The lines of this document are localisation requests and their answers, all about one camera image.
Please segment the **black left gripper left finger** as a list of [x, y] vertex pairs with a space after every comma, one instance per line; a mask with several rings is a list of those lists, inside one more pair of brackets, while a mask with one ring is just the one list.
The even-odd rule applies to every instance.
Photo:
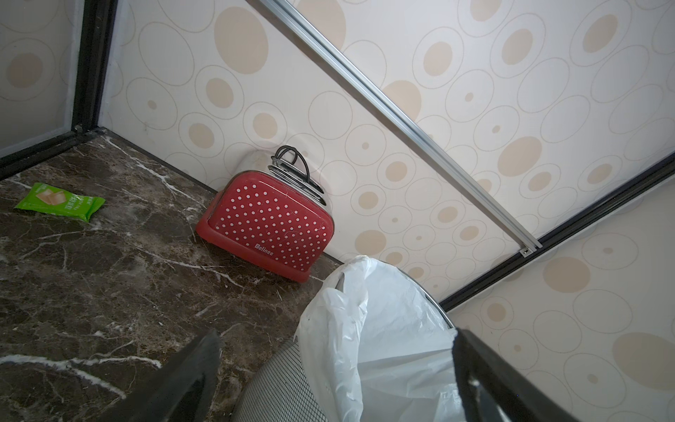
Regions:
[[218, 383], [220, 340], [209, 331], [191, 341], [147, 383], [110, 407], [101, 421], [203, 421]]

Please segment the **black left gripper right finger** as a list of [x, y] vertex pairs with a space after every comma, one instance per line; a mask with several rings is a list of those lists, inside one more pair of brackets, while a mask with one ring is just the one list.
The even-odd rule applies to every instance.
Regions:
[[573, 421], [575, 418], [478, 339], [459, 329], [453, 345], [457, 387], [468, 421]]

